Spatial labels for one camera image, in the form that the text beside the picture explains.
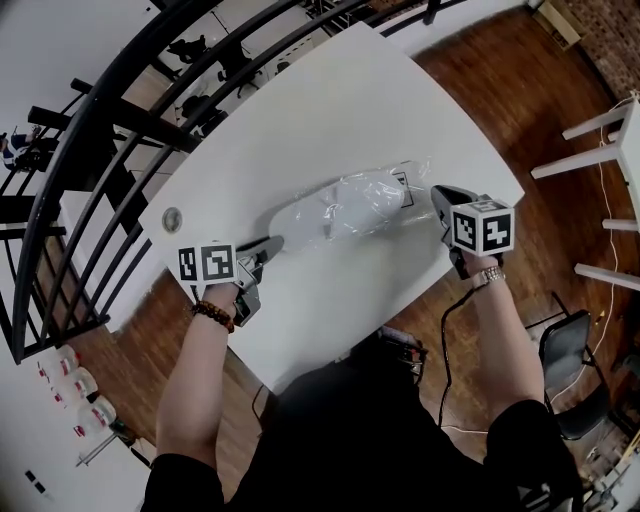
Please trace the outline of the white square table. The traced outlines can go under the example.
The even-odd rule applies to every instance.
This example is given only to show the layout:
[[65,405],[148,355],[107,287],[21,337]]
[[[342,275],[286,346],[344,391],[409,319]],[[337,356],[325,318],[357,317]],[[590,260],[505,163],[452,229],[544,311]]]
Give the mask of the white square table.
[[[242,245],[275,213],[344,175],[413,160],[431,185],[516,204],[523,189],[449,94],[389,40],[357,24],[322,43],[239,106],[161,187],[140,221],[178,274],[178,250]],[[178,208],[175,234],[162,214]],[[417,299],[449,269],[435,219],[280,253],[264,270],[261,308],[232,335],[269,389],[322,366]]]

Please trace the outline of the clear plastic bag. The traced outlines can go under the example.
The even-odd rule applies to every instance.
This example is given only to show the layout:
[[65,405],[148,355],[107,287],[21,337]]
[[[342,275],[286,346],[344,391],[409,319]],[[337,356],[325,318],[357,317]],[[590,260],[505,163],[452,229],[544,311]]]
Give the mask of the clear plastic bag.
[[392,218],[389,223],[378,230],[403,226],[434,216],[435,209],[430,196],[432,188],[429,181],[430,169],[427,165],[416,161],[403,161],[355,174],[374,170],[385,170],[393,174],[405,186],[405,192],[407,193],[400,212]]

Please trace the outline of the brown cardboard box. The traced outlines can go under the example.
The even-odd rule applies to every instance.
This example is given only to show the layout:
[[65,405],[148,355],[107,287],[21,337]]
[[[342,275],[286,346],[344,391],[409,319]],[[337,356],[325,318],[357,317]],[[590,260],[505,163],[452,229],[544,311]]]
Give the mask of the brown cardboard box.
[[566,51],[581,42],[586,29],[561,0],[541,0],[533,18]]

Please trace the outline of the person's right hand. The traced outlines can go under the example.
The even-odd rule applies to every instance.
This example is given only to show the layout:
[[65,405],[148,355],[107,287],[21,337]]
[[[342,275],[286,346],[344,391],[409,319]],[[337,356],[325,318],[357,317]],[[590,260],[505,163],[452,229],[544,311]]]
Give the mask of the person's right hand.
[[473,277],[485,269],[500,266],[498,259],[493,255],[479,257],[469,252],[463,252],[463,259],[469,277]]

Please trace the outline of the black folding chair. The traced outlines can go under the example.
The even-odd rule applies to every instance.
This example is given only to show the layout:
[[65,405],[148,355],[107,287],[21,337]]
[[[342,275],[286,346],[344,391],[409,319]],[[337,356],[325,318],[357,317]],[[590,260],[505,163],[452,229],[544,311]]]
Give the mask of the black folding chair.
[[542,324],[546,326],[539,340],[545,391],[560,392],[567,389],[572,379],[579,378],[582,370],[595,370],[599,383],[585,398],[568,409],[556,412],[550,397],[545,398],[547,409],[554,416],[560,433],[566,441],[577,441],[599,426],[609,413],[610,391],[594,352],[588,345],[591,315],[582,309],[569,312],[556,292],[551,293],[560,312],[528,325],[528,330]]

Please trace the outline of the person's right forearm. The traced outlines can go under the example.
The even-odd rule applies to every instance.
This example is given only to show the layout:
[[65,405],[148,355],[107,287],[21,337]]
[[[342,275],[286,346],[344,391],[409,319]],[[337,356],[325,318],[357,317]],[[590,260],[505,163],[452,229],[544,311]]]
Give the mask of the person's right forearm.
[[544,402],[544,375],[538,352],[503,279],[473,294],[479,322],[479,376],[490,423],[523,401]]

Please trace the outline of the silver metal wristwatch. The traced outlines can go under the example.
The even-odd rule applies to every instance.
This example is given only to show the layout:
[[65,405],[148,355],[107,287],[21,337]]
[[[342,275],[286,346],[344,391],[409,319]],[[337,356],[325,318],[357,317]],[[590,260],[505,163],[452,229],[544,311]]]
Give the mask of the silver metal wristwatch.
[[495,281],[504,279],[505,274],[502,268],[499,265],[494,265],[475,273],[471,277],[471,283],[474,290],[480,290]]

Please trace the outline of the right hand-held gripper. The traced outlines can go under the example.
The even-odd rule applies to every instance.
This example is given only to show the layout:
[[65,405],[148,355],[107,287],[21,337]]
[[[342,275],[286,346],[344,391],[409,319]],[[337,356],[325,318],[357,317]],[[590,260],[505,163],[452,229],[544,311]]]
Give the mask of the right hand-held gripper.
[[444,235],[442,242],[462,280],[469,279],[463,252],[479,257],[493,255],[503,264],[503,254],[514,248],[515,211],[506,203],[459,187],[435,185],[431,200]]

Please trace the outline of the person's left forearm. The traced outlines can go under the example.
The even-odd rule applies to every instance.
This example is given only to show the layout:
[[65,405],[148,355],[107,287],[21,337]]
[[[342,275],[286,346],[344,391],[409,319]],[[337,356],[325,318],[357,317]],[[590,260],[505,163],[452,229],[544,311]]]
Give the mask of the person's left forearm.
[[179,454],[216,466],[228,336],[213,319],[193,317],[157,411],[159,455]]

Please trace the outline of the white side table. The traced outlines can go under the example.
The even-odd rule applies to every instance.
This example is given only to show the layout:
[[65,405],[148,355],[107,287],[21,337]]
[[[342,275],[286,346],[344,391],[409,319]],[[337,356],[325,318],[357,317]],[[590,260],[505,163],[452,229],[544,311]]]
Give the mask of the white side table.
[[595,149],[536,167],[531,171],[531,176],[542,179],[589,166],[601,166],[607,162],[616,163],[622,173],[635,218],[608,218],[602,221],[602,226],[611,233],[628,231],[640,234],[640,97],[633,95],[610,111],[565,130],[562,136],[566,140],[574,139],[592,131],[602,131],[617,122],[621,127],[614,138]]

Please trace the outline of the person's black shirt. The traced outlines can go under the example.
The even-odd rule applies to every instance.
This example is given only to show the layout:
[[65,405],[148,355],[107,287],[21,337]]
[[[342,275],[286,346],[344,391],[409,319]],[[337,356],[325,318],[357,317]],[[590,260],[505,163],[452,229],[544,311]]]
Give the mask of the person's black shirt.
[[476,462],[422,406],[407,367],[367,342],[278,397],[231,498],[213,468],[162,455],[141,512],[580,512],[581,490],[542,403],[502,412]]

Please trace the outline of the person's left hand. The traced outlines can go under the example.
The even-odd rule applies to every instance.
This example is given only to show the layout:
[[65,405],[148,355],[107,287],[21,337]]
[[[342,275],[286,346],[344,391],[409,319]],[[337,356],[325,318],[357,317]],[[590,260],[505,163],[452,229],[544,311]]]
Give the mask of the person's left hand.
[[239,288],[234,283],[213,284],[205,288],[201,301],[213,304],[234,317],[236,314],[235,300],[238,293]]

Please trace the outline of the black metal railing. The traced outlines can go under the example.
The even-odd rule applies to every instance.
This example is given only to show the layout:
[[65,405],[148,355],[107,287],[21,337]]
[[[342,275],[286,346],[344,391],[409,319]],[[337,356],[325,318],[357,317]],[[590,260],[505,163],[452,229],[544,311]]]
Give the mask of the black metal railing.
[[[96,329],[110,320],[109,308],[117,298],[124,284],[136,269],[143,256],[151,247],[145,240],[142,248],[135,253],[108,297],[102,310],[96,309],[101,297],[125,255],[140,238],[143,228],[139,217],[143,212],[142,190],[158,172],[170,156],[178,152],[191,154],[204,140],[196,134],[196,129],[208,135],[223,120],[223,113],[217,107],[229,97],[233,90],[249,84],[250,79],[260,74],[261,67],[270,63],[285,50],[293,49],[295,43],[311,35],[318,29],[335,25],[336,20],[353,18],[354,23],[363,22],[370,28],[377,28],[389,19],[397,18],[414,7],[426,7],[406,19],[394,19],[390,28],[384,29],[384,37],[420,21],[425,26],[433,23],[437,13],[466,0],[401,0],[383,10],[372,7],[374,0],[277,0],[259,11],[239,28],[234,29],[211,48],[202,50],[189,67],[162,93],[151,107],[139,107],[125,100],[123,95],[142,76],[153,62],[158,60],[162,50],[178,42],[179,36],[206,13],[211,13],[223,0],[180,0],[166,7],[145,26],[114,59],[99,80],[91,85],[82,85],[81,95],[70,106],[83,99],[79,109],[65,121],[66,125],[55,125],[58,130],[54,142],[56,151],[43,160],[47,164],[44,184],[38,194],[27,201],[31,206],[26,228],[11,228],[0,240],[19,239],[22,242],[17,263],[11,259],[10,245],[5,242],[9,267],[14,281],[13,309],[11,319],[6,304],[0,295],[0,327],[7,339],[8,347],[16,364],[51,347],[59,348],[69,339]],[[300,28],[289,31],[262,51],[257,57],[245,57],[236,68],[230,70],[223,79],[221,92],[214,92],[212,99],[202,100],[192,110],[187,110],[187,118],[181,125],[171,125],[161,120],[161,115],[169,110],[170,103],[202,78],[214,64],[225,59],[241,43],[259,29],[278,18],[283,13],[301,6],[303,14],[311,8],[311,18]],[[148,157],[140,180],[125,178],[125,161],[140,146],[159,148]],[[80,191],[90,192],[88,205],[84,207],[74,228],[54,226],[60,213],[60,199],[72,185]],[[106,227],[96,231],[100,235],[96,248],[91,253],[85,269],[80,274],[72,263],[72,256],[87,230],[89,221],[103,196],[111,197],[109,191],[116,191],[115,213]],[[122,225],[127,237],[118,247],[115,256],[110,257],[106,274],[101,278],[97,291],[90,297],[86,284],[91,272],[110,242],[116,228]],[[57,267],[52,266],[48,252],[48,240],[52,238],[59,249]],[[49,288],[42,286],[38,277],[41,260],[44,258],[49,269]]]

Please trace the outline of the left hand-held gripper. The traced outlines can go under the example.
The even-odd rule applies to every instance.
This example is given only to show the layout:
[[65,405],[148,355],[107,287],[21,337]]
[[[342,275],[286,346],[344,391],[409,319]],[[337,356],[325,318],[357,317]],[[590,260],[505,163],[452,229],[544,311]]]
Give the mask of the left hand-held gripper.
[[244,326],[259,310],[258,285],[263,265],[283,248],[281,235],[263,237],[235,247],[223,242],[210,242],[178,250],[180,285],[197,303],[210,285],[232,283],[238,293],[234,301],[234,324]]

